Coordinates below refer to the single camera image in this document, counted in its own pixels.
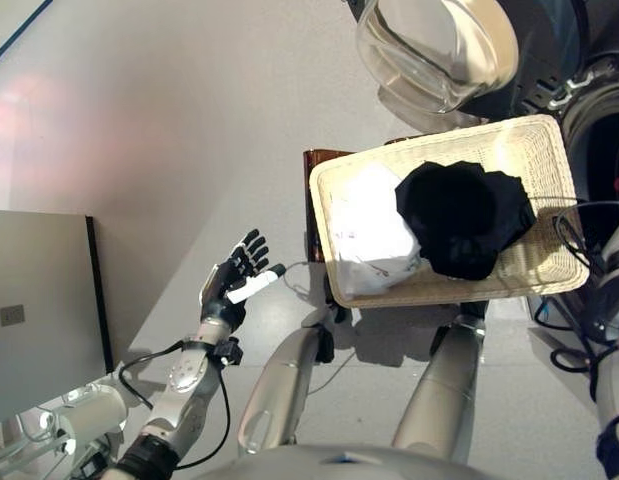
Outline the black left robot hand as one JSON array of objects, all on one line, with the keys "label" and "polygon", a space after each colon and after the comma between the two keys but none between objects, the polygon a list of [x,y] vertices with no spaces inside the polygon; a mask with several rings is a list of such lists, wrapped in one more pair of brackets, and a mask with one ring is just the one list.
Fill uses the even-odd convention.
[{"label": "black left robot hand", "polygon": [[269,265],[268,253],[260,231],[249,231],[209,273],[199,293],[200,319],[219,319],[236,331],[244,322],[247,300],[286,272],[283,264]]}]

